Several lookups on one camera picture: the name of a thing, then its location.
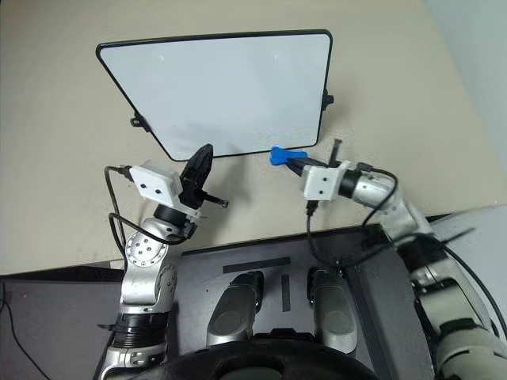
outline blue eraser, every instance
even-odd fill
[[[284,148],[280,148],[278,145],[274,145],[271,149],[271,154],[269,155],[269,160],[271,161],[271,165],[283,165],[287,164],[289,158],[306,158],[308,157],[307,152],[303,152],[302,150],[287,150]]]

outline table surface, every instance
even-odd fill
[[[507,203],[507,179],[422,1],[7,0],[0,11],[0,274],[118,259],[104,166],[184,166],[130,127],[132,110],[95,57],[113,40],[329,29],[335,104],[311,157],[326,160],[342,139],[340,159],[396,173],[427,215]],[[299,182],[268,154],[216,159],[205,190],[231,204],[206,205],[182,248],[302,233]],[[114,184],[126,217],[153,209],[130,183]],[[366,213],[341,199],[313,224],[356,225]]]

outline white whiteboard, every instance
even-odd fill
[[[101,44],[97,56],[172,159],[205,143],[245,154],[317,142],[331,36],[301,33]]]

